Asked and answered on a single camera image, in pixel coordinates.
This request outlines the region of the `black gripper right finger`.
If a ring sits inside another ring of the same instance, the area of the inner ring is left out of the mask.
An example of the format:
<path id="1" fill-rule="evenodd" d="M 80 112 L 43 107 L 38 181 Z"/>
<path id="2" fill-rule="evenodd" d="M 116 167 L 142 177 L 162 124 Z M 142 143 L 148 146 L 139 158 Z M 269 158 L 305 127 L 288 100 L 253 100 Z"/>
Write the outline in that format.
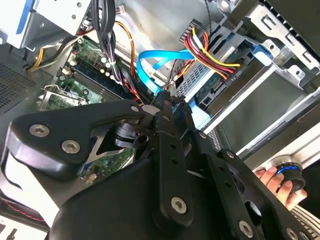
<path id="1" fill-rule="evenodd" d="M 209 208 L 220 215 L 224 240 L 309 240 L 310 233 L 255 174 L 228 149 L 216 151 L 195 128 L 191 107 L 174 97 L 173 117 L 182 140 L 187 170 L 213 189 Z"/>

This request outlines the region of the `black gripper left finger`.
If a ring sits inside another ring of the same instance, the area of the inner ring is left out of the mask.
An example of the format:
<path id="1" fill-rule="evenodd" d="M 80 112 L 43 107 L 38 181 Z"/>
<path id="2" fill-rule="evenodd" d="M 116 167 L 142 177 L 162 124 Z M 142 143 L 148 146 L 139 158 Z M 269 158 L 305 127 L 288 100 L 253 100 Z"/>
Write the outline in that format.
<path id="1" fill-rule="evenodd" d="M 150 105 L 129 99 L 27 113 L 13 119 L 4 144 L 4 195 L 36 211 L 48 226 L 62 205 L 84 189 L 86 164 L 136 151 L 154 155 L 158 133 L 193 126 L 183 97 L 161 92 Z"/>

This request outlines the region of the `person's hand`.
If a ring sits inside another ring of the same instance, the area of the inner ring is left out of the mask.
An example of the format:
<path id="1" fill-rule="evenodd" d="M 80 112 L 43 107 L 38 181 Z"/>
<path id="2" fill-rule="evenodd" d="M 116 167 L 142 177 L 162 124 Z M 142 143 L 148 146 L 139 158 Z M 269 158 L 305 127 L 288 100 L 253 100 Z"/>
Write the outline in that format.
<path id="1" fill-rule="evenodd" d="M 289 211 L 292 211 L 308 196 L 304 189 L 291 192 L 293 182 L 291 180 L 284 181 L 284 175 L 277 173 L 277 168 L 274 166 L 269 169 L 260 169 L 254 174 Z"/>

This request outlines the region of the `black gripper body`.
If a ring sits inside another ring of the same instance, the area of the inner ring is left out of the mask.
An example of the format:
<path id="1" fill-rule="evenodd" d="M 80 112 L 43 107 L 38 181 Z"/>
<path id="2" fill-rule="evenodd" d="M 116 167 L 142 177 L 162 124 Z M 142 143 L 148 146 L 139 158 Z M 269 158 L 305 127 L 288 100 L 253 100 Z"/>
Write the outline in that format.
<path id="1" fill-rule="evenodd" d="M 189 173 L 194 219 L 159 228 L 153 218 L 153 163 L 134 163 L 71 197 L 49 231 L 51 240 L 237 240 L 213 183 Z"/>

